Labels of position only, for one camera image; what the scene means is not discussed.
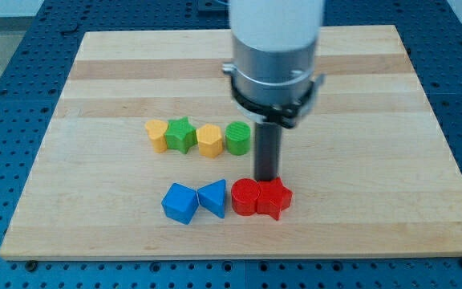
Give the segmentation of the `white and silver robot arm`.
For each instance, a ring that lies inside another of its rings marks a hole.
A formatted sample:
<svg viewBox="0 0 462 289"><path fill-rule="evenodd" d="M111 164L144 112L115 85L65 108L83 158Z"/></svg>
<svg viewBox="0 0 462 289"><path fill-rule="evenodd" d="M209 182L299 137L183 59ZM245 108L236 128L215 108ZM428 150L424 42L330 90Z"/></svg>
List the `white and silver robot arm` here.
<svg viewBox="0 0 462 289"><path fill-rule="evenodd" d="M232 97L258 124L295 127L316 99L314 76L324 0L230 0Z"/></svg>

